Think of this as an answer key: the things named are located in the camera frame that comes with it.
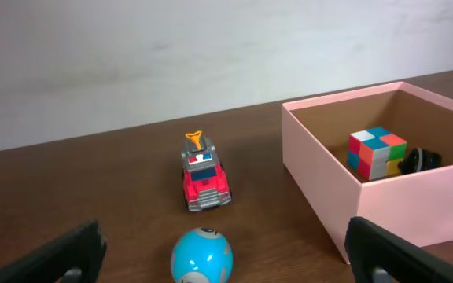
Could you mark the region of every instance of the red toy truck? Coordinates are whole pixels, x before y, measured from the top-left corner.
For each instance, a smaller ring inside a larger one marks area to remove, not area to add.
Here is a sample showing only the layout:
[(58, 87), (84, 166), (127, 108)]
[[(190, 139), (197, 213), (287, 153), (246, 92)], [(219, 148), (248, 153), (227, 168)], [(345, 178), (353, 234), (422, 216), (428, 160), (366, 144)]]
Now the red toy truck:
[(232, 194), (215, 146), (200, 130), (186, 137), (181, 152), (186, 206), (190, 211), (201, 211), (228, 204)]

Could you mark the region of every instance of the rubik's cube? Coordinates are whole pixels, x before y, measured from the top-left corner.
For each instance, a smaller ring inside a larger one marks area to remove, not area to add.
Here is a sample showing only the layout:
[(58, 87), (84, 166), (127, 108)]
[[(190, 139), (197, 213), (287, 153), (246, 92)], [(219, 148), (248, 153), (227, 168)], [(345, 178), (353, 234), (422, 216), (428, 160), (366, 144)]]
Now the rubik's cube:
[(400, 172), (407, 142), (383, 127), (361, 130), (349, 136), (347, 163), (364, 178), (373, 180)]

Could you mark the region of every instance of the blue toy ball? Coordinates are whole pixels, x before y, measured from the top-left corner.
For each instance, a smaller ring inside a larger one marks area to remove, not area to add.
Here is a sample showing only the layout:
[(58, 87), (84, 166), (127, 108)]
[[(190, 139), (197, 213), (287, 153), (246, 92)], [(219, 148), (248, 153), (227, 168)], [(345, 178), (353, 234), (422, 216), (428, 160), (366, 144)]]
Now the blue toy ball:
[(178, 283), (225, 283), (233, 267), (227, 239), (213, 229), (188, 231), (172, 250), (171, 272)]

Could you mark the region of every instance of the pink cardboard box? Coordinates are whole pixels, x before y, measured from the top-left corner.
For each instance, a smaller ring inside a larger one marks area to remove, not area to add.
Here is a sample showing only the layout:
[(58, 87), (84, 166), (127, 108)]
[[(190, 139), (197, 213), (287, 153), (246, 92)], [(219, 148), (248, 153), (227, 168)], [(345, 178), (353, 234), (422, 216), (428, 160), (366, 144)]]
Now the pink cardboard box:
[[(347, 165), (348, 136), (384, 127), (443, 157), (438, 169), (368, 182)], [(284, 164), (348, 262), (349, 219), (362, 216), (419, 247), (453, 240), (453, 100), (390, 83), (282, 105)]]

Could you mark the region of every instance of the wooden table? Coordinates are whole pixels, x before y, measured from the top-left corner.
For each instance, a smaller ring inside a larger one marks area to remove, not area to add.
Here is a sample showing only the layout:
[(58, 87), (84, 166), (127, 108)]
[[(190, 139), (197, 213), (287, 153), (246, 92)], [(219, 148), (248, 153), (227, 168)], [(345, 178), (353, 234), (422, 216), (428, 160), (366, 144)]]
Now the wooden table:
[[(453, 72), (405, 81), (453, 97)], [(234, 201), (189, 213), (180, 149), (197, 129)], [(0, 152), (0, 267), (88, 219), (108, 238), (99, 282), (170, 282), (172, 247), (197, 226), (229, 240), (230, 282), (354, 281), (282, 164), (281, 102)], [(453, 263), (453, 241), (425, 249)]]

